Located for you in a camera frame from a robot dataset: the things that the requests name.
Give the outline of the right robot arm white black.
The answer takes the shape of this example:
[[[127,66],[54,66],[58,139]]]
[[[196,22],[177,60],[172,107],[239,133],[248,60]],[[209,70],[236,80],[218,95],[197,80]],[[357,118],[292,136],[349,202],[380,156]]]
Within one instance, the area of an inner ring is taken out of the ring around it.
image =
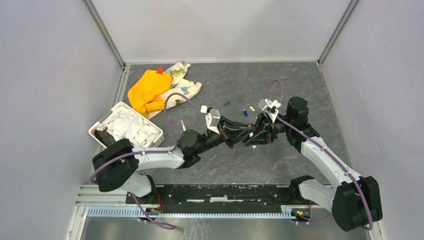
[[[267,145],[284,133],[289,144],[311,161],[325,176],[330,186],[312,176],[292,179],[289,199],[295,204],[311,201],[329,211],[345,232],[356,228],[371,231],[383,217],[380,188],[372,176],[364,177],[345,164],[324,142],[309,123],[307,100],[292,97],[286,113],[281,115],[278,100],[263,98],[258,107],[255,130],[243,140],[245,146]]]

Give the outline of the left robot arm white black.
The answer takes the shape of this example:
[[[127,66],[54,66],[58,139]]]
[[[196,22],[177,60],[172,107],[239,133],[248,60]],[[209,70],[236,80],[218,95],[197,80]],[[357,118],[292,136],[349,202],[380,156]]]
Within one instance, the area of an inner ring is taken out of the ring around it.
[[[200,154],[220,144],[233,148],[254,131],[252,123],[234,122],[221,116],[217,124],[203,134],[185,130],[170,147],[134,146],[129,139],[123,138],[92,158],[94,172],[90,181],[103,193],[125,190],[145,204],[151,204],[157,198],[157,190],[153,187],[153,180],[139,174],[140,171],[190,168],[200,161]]]

